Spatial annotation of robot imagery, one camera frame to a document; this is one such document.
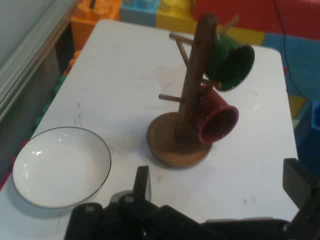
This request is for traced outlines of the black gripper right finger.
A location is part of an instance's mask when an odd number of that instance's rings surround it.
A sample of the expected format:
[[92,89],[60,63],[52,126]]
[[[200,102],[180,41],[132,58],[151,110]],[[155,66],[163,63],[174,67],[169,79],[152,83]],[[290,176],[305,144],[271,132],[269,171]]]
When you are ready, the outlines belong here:
[[320,180],[312,176],[295,158],[283,161],[282,186],[298,208],[286,228],[287,233],[320,231]]

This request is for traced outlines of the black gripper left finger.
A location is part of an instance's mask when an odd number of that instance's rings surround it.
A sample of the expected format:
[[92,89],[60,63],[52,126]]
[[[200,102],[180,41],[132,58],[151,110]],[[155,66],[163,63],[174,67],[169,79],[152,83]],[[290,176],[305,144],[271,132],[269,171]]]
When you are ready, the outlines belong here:
[[110,220],[162,220],[163,209],[151,202],[151,177],[148,166],[139,166],[133,189],[115,193],[109,203]]

